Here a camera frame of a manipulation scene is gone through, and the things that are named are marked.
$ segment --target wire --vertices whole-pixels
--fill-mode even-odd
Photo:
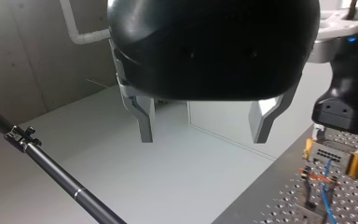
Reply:
[[[324,177],[327,177],[328,174],[330,173],[330,166],[331,166],[331,160],[328,161],[328,163],[326,164],[326,166],[324,168]],[[323,186],[323,188],[322,188],[322,198],[324,200],[324,208],[327,211],[327,215],[328,215],[328,217],[330,219],[330,222],[332,224],[337,224],[337,221],[333,216],[333,211],[331,210],[330,203],[327,200],[327,186],[326,186],[326,183],[323,182],[322,186]]]

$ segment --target gray wall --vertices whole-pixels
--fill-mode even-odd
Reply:
[[[71,1],[80,33],[107,28],[106,0]],[[59,0],[0,0],[0,113],[23,123],[116,84],[108,41],[78,46]]]

